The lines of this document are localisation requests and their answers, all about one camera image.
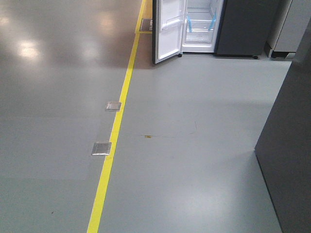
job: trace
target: yellow floor line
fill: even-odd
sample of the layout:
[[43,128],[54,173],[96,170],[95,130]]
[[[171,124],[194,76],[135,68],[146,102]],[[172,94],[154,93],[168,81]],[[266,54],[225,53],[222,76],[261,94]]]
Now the yellow floor line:
[[[145,3],[146,3],[146,0],[142,0],[135,32],[139,31]],[[127,71],[125,74],[125,79],[124,79],[124,83],[123,83],[123,87],[122,87],[122,91],[120,95],[120,100],[119,100],[122,103],[122,105],[121,105],[120,111],[116,113],[115,120],[113,123],[112,132],[110,135],[110,142],[111,142],[110,155],[107,156],[104,160],[104,165],[103,165],[102,173],[99,179],[97,192],[96,192],[96,196],[95,196],[95,200],[93,204],[93,209],[92,209],[91,217],[90,217],[88,228],[87,228],[87,233],[97,233],[100,222],[101,222],[101,217],[102,217],[102,213],[104,209],[104,201],[105,201],[105,197],[107,193],[111,168],[113,164],[113,158],[114,158],[115,151],[116,151],[119,131],[120,131],[124,107],[126,103],[126,97],[127,97],[128,89],[129,89],[132,74],[133,74],[134,62],[136,58],[139,37],[140,37],[140,34],[135,33],[135,39],[134,39],[134,43],[132,47],[132,52],[131,52],[130,60],[127,66]]]
[[139,34],[152,34],[152,32],[136,32],[136,33],[139,33]]

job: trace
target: epoxy floor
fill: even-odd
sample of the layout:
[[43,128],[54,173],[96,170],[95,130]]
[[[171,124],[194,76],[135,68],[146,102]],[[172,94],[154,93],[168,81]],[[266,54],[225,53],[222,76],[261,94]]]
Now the epoxy floor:
[[[86,232],[140,3],[0,0],[1,233]],[[99,232],[280,233],[253,149],[289,65],[142,34]]]

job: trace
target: white appliance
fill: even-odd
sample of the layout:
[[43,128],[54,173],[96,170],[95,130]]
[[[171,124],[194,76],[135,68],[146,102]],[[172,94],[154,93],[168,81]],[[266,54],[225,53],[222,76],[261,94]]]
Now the white appliance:
[[153,63],[214,52],[224,0],[153,0]]

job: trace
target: blue tape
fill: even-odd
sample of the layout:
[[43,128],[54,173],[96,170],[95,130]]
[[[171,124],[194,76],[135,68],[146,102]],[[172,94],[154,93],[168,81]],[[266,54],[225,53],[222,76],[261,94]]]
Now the blue tape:
[[213,17],[213,19],[212,19],[212,22],[211,22],[210,25],[209,25],[209,28],[208,28],[209,31],[211,31],[211,30],[214,28],[216,19],[217,19],[217,9],[215,9],[214,17]]
[[189,32],[192,32],[192,25],[191,25],[191,19],[189,16],[187,16],[188,24],[189,24]]

